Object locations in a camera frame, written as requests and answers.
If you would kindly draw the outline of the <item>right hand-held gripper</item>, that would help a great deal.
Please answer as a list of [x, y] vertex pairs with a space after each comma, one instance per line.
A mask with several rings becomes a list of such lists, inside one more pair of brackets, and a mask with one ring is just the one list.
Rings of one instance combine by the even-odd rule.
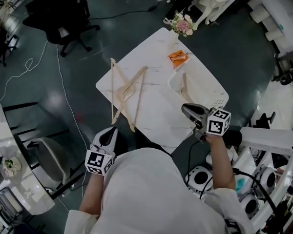
[[195, 124], [194, 134], [198, 140], [203, 140], [207, 134], [223, 136], [229, 128], [231, 113], [221, 108], [185, 103], [181, 110]]

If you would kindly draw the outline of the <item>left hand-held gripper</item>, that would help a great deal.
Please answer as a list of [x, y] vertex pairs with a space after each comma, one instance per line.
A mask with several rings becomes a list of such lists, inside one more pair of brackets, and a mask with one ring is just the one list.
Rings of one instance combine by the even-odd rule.
[[97, 133], [90, 149], [86, 152], [84, 165], [88, 172], [105, 176], [114, 164], [115, 146], [118, 137], [116, 127], [109, 127]]

